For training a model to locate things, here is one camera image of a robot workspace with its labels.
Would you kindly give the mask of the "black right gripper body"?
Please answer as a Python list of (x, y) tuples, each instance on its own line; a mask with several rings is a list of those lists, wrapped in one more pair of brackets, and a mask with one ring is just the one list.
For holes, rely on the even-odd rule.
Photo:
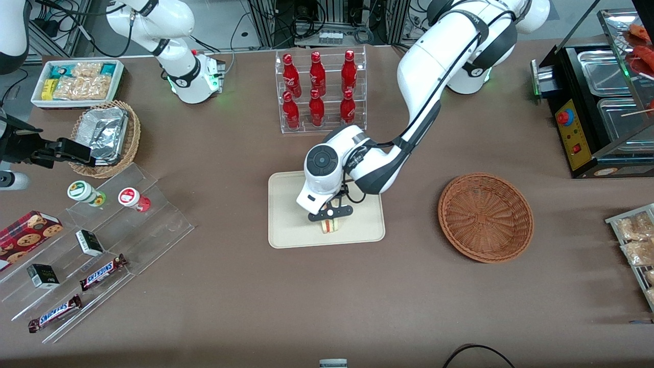
[(11, 115), (2, 115), (2, 161), (11, 164), (43, 166), (33, 153), (42, 147), (41, 128), (31, 126)]

